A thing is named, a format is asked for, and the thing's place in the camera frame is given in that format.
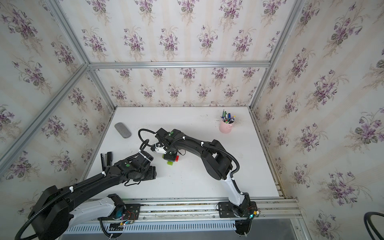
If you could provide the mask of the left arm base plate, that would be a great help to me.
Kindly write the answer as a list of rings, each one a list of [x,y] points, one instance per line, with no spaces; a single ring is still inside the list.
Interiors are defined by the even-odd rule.
[[[107,217],[102,217],[102,221],[135,221],[139,218],[140,204],[125,204],[125,206],[117,206]]]

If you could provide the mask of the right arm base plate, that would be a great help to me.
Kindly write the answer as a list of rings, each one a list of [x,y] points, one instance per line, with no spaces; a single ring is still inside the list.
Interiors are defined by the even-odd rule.
[[[219,212],[220,218],[253,219],[260,215],[256,202],[251,202],[246,199],[244,199],[243,203],[239,206],[236,206],[231,202],[219,202],[217,204],[217,211]]]

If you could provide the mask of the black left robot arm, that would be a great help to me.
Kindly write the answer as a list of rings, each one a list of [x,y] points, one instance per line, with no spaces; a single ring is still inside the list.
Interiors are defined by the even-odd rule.
[[[145,151],[149,140],[143,141],[138,153],[107,166],[100,174],[77,184],[45,189],[32,208],[27,221],[16,233],[15,239],[23,239],[23,233],[31,226],[35,234],[29,240],[55,240],[68,228],[92,219],[119,220],[126,212],[126,205],[117,194],[91,202],[90,198],[120,184],[131,186],[156,178],[156,168],[151,166],[153,157]]]

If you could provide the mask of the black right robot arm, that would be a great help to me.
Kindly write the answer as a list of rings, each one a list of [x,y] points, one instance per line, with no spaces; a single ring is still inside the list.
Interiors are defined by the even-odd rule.
[[[176,161],[180,150],[199,157],[207,173],[213,179],[222,182],[229,193],[229,201],[218,204],[222,218],[252,220],[259,214],[256,203],[251,201],[248,193],[239,189],[234,178],[234,174],[240,170],[240,163],[219,141],[202,141],[180,130],[174,129],[168,132],[163,128],[157,132],[139,129],[138,136],[144,146],[162,154],[166,160]]]

